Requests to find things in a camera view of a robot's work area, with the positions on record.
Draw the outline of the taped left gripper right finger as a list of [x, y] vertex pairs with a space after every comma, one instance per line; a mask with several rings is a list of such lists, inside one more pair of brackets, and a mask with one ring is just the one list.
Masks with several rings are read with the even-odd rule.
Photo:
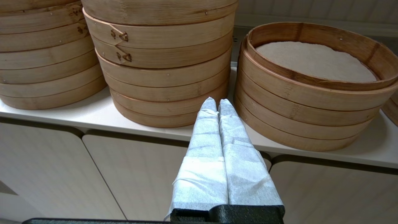
[[283, 206], [263, 157], [254, 148], [234, 106], [222, 99], [218, 112], [229, 204]]

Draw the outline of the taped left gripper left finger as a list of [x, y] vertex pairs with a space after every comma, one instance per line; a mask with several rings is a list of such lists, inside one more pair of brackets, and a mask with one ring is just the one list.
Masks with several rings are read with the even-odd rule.
[[221, 143], [219, 114], [207, 98], [198, 114], [188, 150], [173, 182], [168, 214], [174, 209], [208, 211], [228, 203], [228, 187]]

